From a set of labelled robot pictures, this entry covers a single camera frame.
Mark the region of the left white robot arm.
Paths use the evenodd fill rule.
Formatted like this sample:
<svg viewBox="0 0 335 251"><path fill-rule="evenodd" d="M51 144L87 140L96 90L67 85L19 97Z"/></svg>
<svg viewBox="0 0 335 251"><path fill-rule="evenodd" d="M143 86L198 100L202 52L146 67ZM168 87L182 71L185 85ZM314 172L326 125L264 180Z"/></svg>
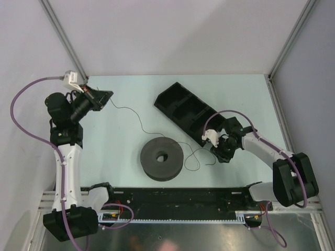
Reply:
<svg viewBox="0 0 335 251"><path fill-rule="evenodd" d="M60 242L97 233L98 212L115 205L110 183L91 186L82 197L80 159L83 127L89 111L102 110L114 93L83 86L69 93L53 93L44 103L51 116L50 142L55 146L57 176L51 213L44 215L45 228Z"/></svg>

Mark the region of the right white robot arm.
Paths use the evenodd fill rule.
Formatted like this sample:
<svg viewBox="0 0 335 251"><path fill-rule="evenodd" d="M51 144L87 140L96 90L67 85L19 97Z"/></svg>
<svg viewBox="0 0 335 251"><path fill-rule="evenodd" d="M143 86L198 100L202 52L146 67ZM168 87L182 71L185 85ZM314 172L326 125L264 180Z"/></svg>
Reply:
<svg viewBox="0 0 335 251"><path fill-rule="evenodd" d="M220 116L207 121L203 140L220 163L229 163L238 149L258 157L272 170L270 182L248 185L241 197L242 205L253 210L260 201L277 201L284 207L305 207L307 200L319 194L319 187L309 157L282 149L261 136L253 125L243 127L237 118Z"/></svg>

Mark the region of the black cable spool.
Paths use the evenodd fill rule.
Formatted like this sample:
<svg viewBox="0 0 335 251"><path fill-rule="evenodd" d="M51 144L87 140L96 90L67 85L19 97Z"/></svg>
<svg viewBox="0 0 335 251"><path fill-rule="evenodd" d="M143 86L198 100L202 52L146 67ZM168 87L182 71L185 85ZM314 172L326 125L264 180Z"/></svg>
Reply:
<svg viewBox="0 0 335 251"><path fill-rule="evenodd" d="M143 171L155 181L169 181L182 170L184 153L175 140L159 137L147 142L140 153Z"/></svg>

